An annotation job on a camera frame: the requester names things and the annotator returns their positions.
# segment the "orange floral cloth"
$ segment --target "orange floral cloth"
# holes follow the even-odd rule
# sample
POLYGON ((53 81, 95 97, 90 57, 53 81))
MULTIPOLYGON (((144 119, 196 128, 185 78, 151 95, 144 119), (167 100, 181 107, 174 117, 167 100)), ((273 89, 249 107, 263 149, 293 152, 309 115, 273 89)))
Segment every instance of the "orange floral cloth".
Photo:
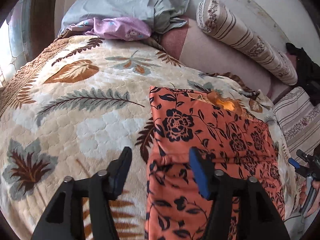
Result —
MULTIPOLYGON (((150 88, 155 125, 148 160, 145 238, 173 240, 201 238, 212 201, 199 194, 188 164, 189 149, 197 147, 215 169, 238 179, 255 176, 281 217, 284 198, 277 168, 277 152, 268 125, 235 112, 190 98, 193 90, 150 88)), ((233 199, 229 240, 236 239, 239 199, 233 199)))

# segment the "pillow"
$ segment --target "pillow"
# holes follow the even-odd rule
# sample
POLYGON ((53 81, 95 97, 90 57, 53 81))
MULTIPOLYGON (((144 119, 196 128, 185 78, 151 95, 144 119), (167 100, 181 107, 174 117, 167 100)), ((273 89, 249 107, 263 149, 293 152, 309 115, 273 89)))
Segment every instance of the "pillow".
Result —
POLYGON ((159 43, 185 66, 204 73, 231 72, 251 90, 261 89, 274 103, 292 89, 243 53, 203 33, 195 20, 182 18, 188 24, 168 31, 161 36, 159 43))
POLYGON ((297 150, 313 155, 313 150, 320 144, 319 107, 311 104, 302 87, 294 88, 274 107, 291 157, 303 165, 305 162, 297 157, 297 150))
POLYGON ((204 33, 249 56, 283 83, 297 83, 297 72, 287 56, 251 31, 222 2, 202 1, 197 22, 204 33))
POLYGON ((158 33, 185 25, 177 18, 188 8, 190 0, 76 0, 62 19, 60 33, 71 24, 90 18, 135 17, 158 33))

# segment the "black cloth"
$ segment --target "black cloth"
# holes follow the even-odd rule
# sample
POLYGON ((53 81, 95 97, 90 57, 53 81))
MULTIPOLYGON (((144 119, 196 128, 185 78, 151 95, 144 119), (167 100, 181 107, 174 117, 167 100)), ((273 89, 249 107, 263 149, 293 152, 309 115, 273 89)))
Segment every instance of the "black cloth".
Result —
POLYGON ((314 63, 303 48, 298 49, 293 44, 286 44, 287 51, 297 56, 298 82, 310 96, 311 103, 316 106, 320 103, 320 67, 314 63))

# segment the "blanket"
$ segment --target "blanket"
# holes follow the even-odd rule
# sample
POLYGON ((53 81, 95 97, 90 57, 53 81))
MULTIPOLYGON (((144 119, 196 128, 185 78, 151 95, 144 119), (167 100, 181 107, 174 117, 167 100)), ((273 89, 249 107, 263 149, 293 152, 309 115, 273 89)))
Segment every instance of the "blanket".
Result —
MULTIPOLYGON (((0 95, 0 208, 22 239, 32 232, 67 175, 92 176, 118 158, 125 146, 133 160, 123 194, 110 201, 121 239, 145 237, 147 167, 155 127, 151 86, 211 92, 238 100, 268 124, 285 202, 285 217, 297 206, 294 170, 273 104, 254 99, 227 77, 187 68, 140 42, 96 36, 58 39, 15 75, 0 95)), ((92 239, 88 201, 84 225, 92 239)))

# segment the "purple cloth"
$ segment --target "purple cloth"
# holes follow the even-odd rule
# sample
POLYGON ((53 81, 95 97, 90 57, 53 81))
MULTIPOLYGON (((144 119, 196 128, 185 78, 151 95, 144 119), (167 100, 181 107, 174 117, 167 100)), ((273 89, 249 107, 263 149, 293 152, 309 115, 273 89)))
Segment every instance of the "purple cloth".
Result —
POLYGON ((151 28, 143 21, 132 17, 114 19, 97 18, 84 20, 69 27, 72 31, 83 31, 84 35, 97 35, 106 40, 121 39, 125 41, 143 40, 151 35, 151 28))

